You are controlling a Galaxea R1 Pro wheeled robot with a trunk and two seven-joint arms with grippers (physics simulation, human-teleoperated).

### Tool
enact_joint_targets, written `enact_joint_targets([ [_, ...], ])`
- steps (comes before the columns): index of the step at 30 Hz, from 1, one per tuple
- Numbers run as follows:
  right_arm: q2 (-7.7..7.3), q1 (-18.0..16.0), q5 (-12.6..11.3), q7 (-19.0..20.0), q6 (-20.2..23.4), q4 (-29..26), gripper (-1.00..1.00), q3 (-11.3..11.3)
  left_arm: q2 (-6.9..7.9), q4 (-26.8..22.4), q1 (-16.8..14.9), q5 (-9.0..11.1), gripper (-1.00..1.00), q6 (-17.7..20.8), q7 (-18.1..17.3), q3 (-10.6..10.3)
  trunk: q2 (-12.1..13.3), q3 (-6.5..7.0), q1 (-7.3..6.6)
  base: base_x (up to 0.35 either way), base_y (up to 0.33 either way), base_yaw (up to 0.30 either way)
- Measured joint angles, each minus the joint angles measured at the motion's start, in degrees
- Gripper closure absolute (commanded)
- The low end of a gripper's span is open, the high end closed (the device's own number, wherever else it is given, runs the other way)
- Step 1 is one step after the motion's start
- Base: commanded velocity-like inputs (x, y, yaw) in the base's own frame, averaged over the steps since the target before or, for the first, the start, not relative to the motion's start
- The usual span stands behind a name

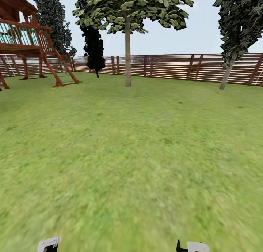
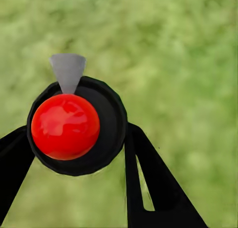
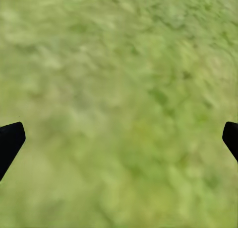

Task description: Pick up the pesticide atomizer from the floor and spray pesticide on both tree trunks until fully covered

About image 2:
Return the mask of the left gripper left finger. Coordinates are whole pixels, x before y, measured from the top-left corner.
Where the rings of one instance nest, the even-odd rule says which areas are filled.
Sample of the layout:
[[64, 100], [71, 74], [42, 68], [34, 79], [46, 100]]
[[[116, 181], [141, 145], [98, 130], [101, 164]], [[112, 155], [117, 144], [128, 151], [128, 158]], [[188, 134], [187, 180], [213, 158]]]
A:
[[0, 227], [34, 158], [27, 125], [0, 139]]

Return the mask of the pesticide atomizer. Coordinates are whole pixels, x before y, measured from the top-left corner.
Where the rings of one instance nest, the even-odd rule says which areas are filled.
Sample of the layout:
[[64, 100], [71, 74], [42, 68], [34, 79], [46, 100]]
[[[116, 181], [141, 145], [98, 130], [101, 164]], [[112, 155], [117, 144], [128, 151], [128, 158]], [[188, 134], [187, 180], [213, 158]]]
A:
[[27, 138], [40, 162], [58, 174], [93, 174], [123, 149], [128, 134], [121, 97], [104, 81], [82, 76], [86, 57], [49, 57], [57, 77], [32, 104]]

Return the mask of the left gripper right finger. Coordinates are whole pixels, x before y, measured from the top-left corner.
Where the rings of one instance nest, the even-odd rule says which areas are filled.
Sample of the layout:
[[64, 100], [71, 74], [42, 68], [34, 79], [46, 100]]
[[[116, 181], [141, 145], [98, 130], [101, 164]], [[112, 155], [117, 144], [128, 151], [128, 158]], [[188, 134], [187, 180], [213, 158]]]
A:
[[[128, 228], [208, 228], [144, 131], [129, 122], [124, 150]], [[155, 211], [144, 208], [136, 155]]]

